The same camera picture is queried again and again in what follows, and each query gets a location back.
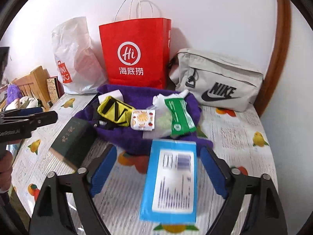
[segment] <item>metal screw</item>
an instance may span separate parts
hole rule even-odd
[[[239,175],[241,172],[238,169],[232,169],[232,174]]]
[[[53,178],[54,175],[55,175],[55,172],[51,171],[51,172],[48,173],[47,177],[48,178]]]
[[[266,180],[270,180],[271,179],[271,176],[270,175],[268,175],[268,174],[263,174],[263,176],[262,176],[264,179],[266,179]]]
[[[81,167],[77,170],[78,174],[83,174],[87,171],[87,169],[85,167]]]

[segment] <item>human hand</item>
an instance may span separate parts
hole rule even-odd
[[[6,151],[5,156],[0,160],[0,193],[9,190],[11,185],[13,156],[9,151]]]

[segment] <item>white sticker on bag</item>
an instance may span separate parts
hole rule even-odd
[[[193,152],[161,149],[152,210],[165,213],[192,213],[193,190]]]

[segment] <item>nike logo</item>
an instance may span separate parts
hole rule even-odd
[[[232,86],[227,86],[221,83],[216,82],[212,89],[205,91],[201,98],[204,101],[217,101],[217,100],[225,100],[225,99],[237,99],[239,97],[231,97],[231,95],[237,90],[237,88]],[[208,93],[213,95],[218,95],[221,97],[211,97]]]

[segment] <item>yellow pouch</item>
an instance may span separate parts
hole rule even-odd
[[[119,126],[130,126],[131,112],[135,110],[134,107],[108,96],[99,105],[98,113],[105,119]]]

